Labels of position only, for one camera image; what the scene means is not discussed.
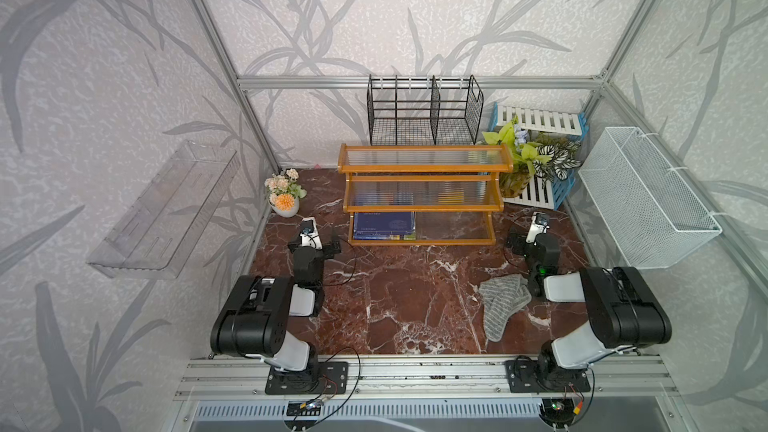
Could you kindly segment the grey striped cloth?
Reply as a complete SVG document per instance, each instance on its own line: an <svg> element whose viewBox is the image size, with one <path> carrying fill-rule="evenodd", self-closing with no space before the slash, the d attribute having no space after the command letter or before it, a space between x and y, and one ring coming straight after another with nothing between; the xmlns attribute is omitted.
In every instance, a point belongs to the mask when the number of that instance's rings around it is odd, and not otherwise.
<svg viewBox="0 0 768 432"><path fill-rule="evenodd" d="M526 278L519 274L490 278L479 285L479 293L484 307L484 332L489 342L500 342L509 319L532 299Z"/></svg>

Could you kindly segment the orange wooden three-tier bookshelf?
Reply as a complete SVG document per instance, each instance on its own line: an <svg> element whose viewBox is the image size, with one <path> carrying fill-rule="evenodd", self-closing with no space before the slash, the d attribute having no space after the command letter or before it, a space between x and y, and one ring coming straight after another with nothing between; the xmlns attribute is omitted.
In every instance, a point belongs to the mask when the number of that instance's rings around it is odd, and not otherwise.
<svg viewBox="0 0 768 432"><path fill-rule="evenodd" d="M512 170L505 145L342 145L343 210L355 246L490 246L504 209L500 175ZM355 213L414 212L411 240L355 240Z"/></svg>

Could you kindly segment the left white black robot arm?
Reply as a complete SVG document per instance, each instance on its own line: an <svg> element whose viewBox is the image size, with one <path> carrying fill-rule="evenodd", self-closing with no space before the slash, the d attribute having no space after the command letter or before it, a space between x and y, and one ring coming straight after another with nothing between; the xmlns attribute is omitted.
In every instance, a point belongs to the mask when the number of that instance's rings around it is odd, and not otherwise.
<svg viewBox="0 0 768 432"><path fill-rule="evenodd" d="M270 367L264 392L270 396L347 390L348 364L321 361L316 347L288 331L292 317L316 317L322 310L324 266L341 252L340 240L328 245L303 233L289 243L293 274L238 278L214 321L211 355L259 360Z"/></svg>

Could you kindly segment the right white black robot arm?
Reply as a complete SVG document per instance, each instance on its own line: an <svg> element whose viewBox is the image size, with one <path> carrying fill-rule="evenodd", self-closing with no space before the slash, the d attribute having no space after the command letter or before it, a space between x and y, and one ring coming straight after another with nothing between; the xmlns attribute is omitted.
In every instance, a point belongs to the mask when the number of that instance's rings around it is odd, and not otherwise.
<svg viewBox="0 0 768 432"><path fill-rule="evenodd" d="M525 259L528 291L552 303L583 303L587 320L569 334L545 342L533 359L505 363L512 393L589 392L588 369L613 355L669 342L671 321L633 267L558 271L560 247L546 232L511 232L506 245Z"/></svg>

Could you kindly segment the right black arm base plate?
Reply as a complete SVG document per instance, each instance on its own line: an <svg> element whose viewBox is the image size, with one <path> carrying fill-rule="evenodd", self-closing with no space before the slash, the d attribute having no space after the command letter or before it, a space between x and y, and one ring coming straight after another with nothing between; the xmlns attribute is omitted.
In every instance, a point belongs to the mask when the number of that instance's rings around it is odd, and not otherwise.
<svg viewBox="0 0 768 432"><path fill-rule="evenodd" d="M529 356L517 356L504 362L507 383L511 393L560 393L591 391L585 369L564 369Z"/></svg>

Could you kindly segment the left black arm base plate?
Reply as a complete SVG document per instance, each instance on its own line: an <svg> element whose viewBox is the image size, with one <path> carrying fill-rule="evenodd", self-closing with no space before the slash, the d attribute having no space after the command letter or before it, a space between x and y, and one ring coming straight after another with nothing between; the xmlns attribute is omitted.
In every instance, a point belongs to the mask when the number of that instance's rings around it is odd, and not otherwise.
<svg viewBox="0 0 768 432"><path fill-rule="evenodd" d="M349 363L344 361L310 363L303 371L281 371L271 367L265 394L277 395L336 395L347 389Z"/></svg>

